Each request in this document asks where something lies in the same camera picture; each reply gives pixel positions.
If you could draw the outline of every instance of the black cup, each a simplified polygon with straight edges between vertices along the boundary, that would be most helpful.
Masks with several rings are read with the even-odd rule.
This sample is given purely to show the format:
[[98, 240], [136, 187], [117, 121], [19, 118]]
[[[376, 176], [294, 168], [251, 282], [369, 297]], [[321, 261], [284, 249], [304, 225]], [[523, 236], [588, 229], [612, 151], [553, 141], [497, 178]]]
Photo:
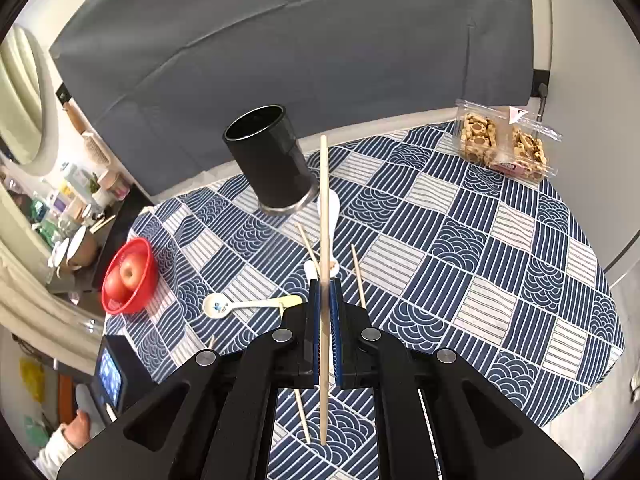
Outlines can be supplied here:
[[265, 213], [293, 213], [318, 194], [316, 177], [306, 166], [284, 106], [245, 113], [223, 138]]

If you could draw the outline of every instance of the mirror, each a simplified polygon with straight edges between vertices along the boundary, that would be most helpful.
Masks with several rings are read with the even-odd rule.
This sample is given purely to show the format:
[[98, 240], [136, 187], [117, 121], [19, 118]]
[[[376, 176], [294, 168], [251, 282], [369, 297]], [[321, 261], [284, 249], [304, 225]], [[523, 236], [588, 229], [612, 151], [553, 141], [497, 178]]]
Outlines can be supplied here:
[[14, 25], [0, 44], [0, 150], [29, 164], [42, 142], [42, 102], [31, 41]]

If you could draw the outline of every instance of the cup rim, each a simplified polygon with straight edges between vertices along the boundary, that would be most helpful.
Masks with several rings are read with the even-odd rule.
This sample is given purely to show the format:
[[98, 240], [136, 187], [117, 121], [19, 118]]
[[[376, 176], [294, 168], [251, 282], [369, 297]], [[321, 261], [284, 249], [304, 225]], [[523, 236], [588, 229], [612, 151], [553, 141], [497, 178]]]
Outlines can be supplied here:
[[[238, 137], [237, 139], [229, 139], [228, 137], [228, 133], [229, 130], [231, 128], [233, 128], [236, 123], [238, 121], [241, 121], [242, 119], [244, 119], [245, 117], [247, 117], [248, 115], [253, 114], [254, 112], [257, 112], [258, 110], [264, 110], [265, 108], [279, 108], [280, 109], [280, 113], [279, 115], [273, 120], [271, 121], [271, 123], [267, 124], [265, 127], [261, 128], [260, 130], [250, 133], [248, 135], [245, 135], [244, 137]], [[240, 117], [238, 117], [235, 121], [233, 121], [225, 130], [225, 133], [223, 134], [223, 137], [226, 141], [228, 142], [237, 142], [238, 140], [246, 140], [250, 137], [256, 136], [257, 134], [262, 133], [264, 130], [268, 130], [269, 128], [271, 128], [275, 123], [277, 123], [279, 120], [282, 119], [282, 117], [284, 116], [284, 114], [286, 113], [286, 109], [283, 105], [264, 105], [264, 106], [258, 106], [257, 108], [254, 108], [253, 110], [248, 111], [245, 114], [242, 114]]]

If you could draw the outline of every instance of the clear plastic box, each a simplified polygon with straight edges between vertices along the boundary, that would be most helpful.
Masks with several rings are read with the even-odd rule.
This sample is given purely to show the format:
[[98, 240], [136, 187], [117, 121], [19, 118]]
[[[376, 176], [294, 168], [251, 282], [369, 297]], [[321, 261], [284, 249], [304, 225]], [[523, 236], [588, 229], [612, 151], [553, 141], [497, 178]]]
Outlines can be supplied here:
[[555, 130], [535, 120], [530, 112], [510, 123], [510, 108], [489, 108], [456, 100], [458, 113], [453, 131], [458, 151], [470, 162], [482, 164], [532, 182], [554, 176], [545, 146], [560, 142]]

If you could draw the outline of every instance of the person's arm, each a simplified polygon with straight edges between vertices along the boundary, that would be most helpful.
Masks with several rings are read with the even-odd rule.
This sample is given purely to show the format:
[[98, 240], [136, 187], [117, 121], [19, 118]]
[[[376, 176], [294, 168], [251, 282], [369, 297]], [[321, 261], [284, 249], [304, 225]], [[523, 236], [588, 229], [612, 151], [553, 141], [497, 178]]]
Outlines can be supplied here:
[[60, 424], [60, 427], [51, 435], [47, 445], [40, 450], [38, 457], [33, 461], [48, 480], [56, 480], [63, 462], [89, 442], [89, 426], [89, 416], [78, 410], [71, 424]]

